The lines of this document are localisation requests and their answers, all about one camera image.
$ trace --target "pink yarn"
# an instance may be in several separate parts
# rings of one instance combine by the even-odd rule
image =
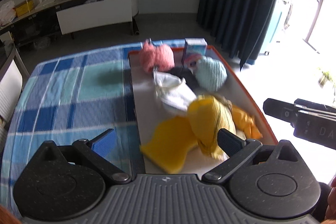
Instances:
[[[139,59],[140,65],[147,73],[151,73],[155,65],[159,66],[161,72],[168,71],[175,66],[173,51],[166,44],[155,47],[146,41],[139,52]]]

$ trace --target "white logo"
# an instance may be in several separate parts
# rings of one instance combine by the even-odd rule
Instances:
[[[168,182],[168,181],[171,180],[171,178],[170,178],[170,177],[164,177],[164,178],[162,178],[161,180],[163,180],[164,182]]]

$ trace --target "gray ribbed plastic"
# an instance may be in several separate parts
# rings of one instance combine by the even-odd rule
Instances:
[[[42,224],[28,218],[24,223]],[[311,216],[267,220],[250,216],[231,203],[221,186],[200,182],[196,175],[138,175],[135,181],[109,189],[89,213],[53,224],[318,224]]]

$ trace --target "metal screw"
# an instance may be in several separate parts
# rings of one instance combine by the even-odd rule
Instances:
[[[207,180],[212,180],[212,181],[220,180],[222,178],[222,176],[216,172],[209,172],[209,173],[206,173],[204,176]]]
[[[115,173],[112,175],[112,179],[117,182],[123,182],[129,179],[129,175],[126,173]]]

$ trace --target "small box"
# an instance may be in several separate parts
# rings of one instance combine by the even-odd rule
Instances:
[[[16,15],[22,16],[25,13],[30,12],[34,9],[34,0],[25,0],[18,5],[15,5]]]
[[[182,65],[194,67],[207,51],[208,44],[204,38],[186,38],[182,56]]]

